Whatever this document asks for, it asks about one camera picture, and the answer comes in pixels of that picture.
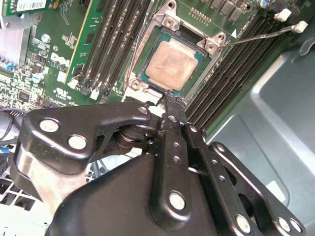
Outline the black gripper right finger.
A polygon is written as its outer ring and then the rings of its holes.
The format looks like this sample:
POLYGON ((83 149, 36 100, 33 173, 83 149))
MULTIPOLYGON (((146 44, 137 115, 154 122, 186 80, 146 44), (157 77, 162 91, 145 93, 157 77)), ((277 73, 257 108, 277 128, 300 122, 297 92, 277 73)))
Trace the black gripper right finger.
POLYGON ((188 146, 194 213, 181 236, 305 236, 306 228, 222 143, 206 144, 175 100, 188 146))

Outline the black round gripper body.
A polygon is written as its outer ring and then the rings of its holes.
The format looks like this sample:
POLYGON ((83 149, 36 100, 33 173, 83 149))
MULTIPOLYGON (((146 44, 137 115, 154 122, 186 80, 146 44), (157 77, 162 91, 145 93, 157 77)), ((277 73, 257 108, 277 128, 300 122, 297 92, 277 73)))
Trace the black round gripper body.
POLYGON ((166 231, 150 212, 155 158, 139 156, 68 195, 48 236, 217 236, 197 173, 189 171, 192 216, 181 229, 166 231))

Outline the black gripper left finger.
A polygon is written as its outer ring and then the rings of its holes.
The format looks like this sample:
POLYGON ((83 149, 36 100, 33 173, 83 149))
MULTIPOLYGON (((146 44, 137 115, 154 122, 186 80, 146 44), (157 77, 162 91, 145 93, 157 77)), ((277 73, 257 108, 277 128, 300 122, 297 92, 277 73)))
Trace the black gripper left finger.
POLYGON ((155 116, 139 101, 35 110, 25 115, 13 163, 23 187, 53 217, 85 184, 139 156, 155 158, 150 212, 166 231, 191 217, 187 144, 175 100, 155 116))

